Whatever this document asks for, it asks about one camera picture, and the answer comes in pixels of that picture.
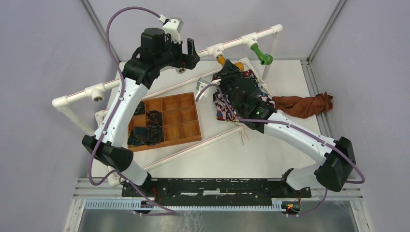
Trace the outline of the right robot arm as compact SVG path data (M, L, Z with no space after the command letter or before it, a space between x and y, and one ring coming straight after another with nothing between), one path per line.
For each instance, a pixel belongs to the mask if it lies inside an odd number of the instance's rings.
M279 191L285 197L292 197L304 187L322 186L340 192L348 183L355 167L352 143L345 137L333 139L314 134L279 113L272 104L262 100L262 91L252 77L251 71L241 71L230 60L213 75L217 80L216 95L222 100L223 115L236 119L248 128L264 135L279 138L307 154L314 164L291 169L280 182Z

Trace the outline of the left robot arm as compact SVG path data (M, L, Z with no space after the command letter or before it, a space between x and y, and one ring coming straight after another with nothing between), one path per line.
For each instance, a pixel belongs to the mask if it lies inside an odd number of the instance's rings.
M167 67L192 70L200 61L194 39L187 39L188 52L182 42L159 28L147 28L141 34L141 45L119 71L120 89L108 114L92 136L85 135L83 146L93 160L114 168L124 179L134 183L133 189L145 197L152 191L150 174L134 160L133 152L122 146L129 122L142 98L147 94L162 69Z

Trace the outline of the green plastic water faucet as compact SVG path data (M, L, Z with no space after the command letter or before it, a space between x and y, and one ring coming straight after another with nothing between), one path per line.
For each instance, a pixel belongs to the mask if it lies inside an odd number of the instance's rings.
M257 58L260 61L261 65L270 65L273 62L273 57L270 54L265 54L263 53L259 45L257 43L254 43L250 49L256 54Z

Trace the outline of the comic print cloth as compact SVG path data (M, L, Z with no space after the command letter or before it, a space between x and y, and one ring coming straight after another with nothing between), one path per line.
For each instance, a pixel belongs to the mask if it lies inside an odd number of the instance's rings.
M213 80L219 81L222 94L213 96L218 109L228 108L223 101L241 118L268 119L276 113L274 101L261 90L253 70L218 72Z

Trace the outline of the wooden compartment tray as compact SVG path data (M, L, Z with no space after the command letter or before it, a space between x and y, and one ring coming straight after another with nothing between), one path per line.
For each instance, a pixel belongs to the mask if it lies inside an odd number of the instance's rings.
M146 109L162 113L164 141L153 146L129 146L133 152L197 142L202 139L194 94L192 92L143 100ZM145 115L132 116L128 137L134 127L147 127Z

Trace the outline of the brown cloth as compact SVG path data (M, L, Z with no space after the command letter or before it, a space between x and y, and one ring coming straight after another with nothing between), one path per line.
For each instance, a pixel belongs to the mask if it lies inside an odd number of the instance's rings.
M314 97L299 96L274 96L273 100L276 109L284 113L306 119L311 116L327 113L333 109L333 96L325 93L319 93Z

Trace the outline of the dark patterned rolled cloth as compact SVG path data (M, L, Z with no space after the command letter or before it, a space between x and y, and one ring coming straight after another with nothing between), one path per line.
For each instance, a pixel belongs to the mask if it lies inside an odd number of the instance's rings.
M150 125L147 127L134 127L129 134L127 144L129 146L153 146L163 141L163 127L160 125Z

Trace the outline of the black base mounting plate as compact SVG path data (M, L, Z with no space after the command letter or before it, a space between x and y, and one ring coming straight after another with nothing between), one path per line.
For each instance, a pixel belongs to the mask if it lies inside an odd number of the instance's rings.
M273 198L312 196L309 187L294 190L284 178L153 178L142 192L162 206L268 206Z

